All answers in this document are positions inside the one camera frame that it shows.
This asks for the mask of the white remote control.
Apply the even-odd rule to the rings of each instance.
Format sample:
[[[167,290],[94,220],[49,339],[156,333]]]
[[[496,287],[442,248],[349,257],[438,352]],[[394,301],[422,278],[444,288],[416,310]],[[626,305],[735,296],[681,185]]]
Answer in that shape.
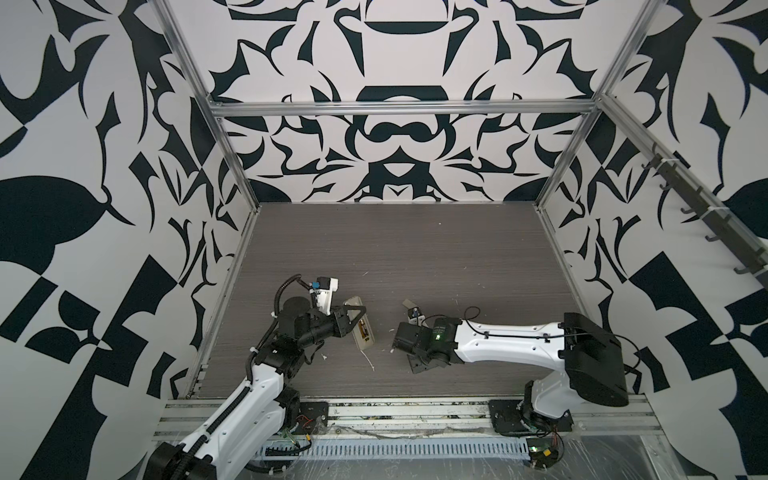
[[[367,316],[367,307],[360,296],[353,296],[344,302],[349,318],[353,321],[352,334],[360,351],[365,351],[375,343],[371,323]]]

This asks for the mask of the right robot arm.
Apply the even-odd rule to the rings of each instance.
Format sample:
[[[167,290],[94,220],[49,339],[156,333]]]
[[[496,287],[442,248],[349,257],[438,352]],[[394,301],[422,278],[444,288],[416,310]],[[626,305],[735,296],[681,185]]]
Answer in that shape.
[[[571,411],[581,404],[623,408],[629,403],[621,342],[576,312],[565,313],[559,322],[532,326],[445,316],[431,326],[403,322],[392,347],[406,353],[413,373],[478,362],[548,369],[546,377],[526,384],[518,403],[490,401],[492,428],[502,436],[568,432]]]

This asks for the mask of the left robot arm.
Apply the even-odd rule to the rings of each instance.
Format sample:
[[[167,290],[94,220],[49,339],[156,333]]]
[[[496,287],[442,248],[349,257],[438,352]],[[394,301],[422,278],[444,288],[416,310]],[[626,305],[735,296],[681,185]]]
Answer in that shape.
[[[247,357],[242,382],[179,443],[160,443],[144,478],[235,479],[255,470],[253,460],[265,443],[297,426],[300,395],[290,383],[313,362],[307,350],[349,335],[367,313],[364,305],[334,304],[337,289],[333,277],[306,282],[295,274],[284,281],[273,298],[272,322]]]

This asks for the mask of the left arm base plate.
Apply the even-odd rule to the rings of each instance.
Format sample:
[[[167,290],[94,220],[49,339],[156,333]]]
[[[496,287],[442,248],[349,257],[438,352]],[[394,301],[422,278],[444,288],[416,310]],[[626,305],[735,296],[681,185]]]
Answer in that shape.
[[[301,401],[286,411],[283,428],[294,435],[311,435],[327,427],[329,403]]]

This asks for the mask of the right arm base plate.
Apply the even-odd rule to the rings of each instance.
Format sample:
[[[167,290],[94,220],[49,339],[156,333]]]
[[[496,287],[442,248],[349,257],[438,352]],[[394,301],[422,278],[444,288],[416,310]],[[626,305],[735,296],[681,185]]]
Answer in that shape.
[[[546,436],[553,432],[571,432],[573,419],[569,411],[558,419],[550,419],[523,407],[523,400],[490,400],[489,416],[495,433],[508,437]]]

